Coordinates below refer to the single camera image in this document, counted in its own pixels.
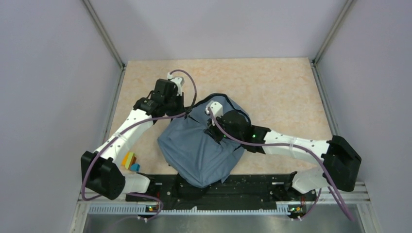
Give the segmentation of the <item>blue grey backpack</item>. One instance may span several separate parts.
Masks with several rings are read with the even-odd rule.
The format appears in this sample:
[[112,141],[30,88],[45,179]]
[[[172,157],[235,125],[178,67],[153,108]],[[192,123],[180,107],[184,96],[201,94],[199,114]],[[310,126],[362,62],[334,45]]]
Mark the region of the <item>blue grey backpack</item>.
[[194,105],[188,117],[173,119],[157,139],[166,162],[198,188],[224,182],[245,152],[241,144],[230,139],[217,143],[205,132],[210,119],[205,109],[211,101],[222,104],[224,113],[242,110],[226,94],[210,94]]

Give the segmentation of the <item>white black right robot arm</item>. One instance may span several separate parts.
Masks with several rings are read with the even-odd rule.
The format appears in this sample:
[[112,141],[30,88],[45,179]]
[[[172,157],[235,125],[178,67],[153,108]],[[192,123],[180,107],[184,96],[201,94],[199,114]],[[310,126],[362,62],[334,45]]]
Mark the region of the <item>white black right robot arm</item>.
[[206,114],[210,116],[208,129],[216,142],[230,139],[251,153],[283,155],[316,165],[291,174],[285,183],[285,194],[289,199],[298,200],[313,189],[327,186],[345,192],[354,190],[362,159],[342,136],[309,140],[252,125],[235,110],[222,114],[207,107]]

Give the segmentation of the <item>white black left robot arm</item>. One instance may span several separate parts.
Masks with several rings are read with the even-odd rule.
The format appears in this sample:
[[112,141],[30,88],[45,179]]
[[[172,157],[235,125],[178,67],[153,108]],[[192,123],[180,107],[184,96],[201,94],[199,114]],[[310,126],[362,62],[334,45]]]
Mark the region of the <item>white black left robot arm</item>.
[[158,79],[147,97],[136,101],[126,120],[97,149],[81,156],[81,196],[90,189],[109,200],[116,199],[126,185],[120,167],[132,146],[157,121],[185,115],[182,77]]

